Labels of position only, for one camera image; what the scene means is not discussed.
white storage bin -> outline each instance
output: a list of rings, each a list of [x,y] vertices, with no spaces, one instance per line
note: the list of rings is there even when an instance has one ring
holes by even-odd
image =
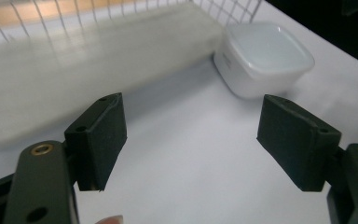
[[[255,98],[287,90],[314,66],[312,55],[281,26],[228,26],[214,62],[231,90]]]

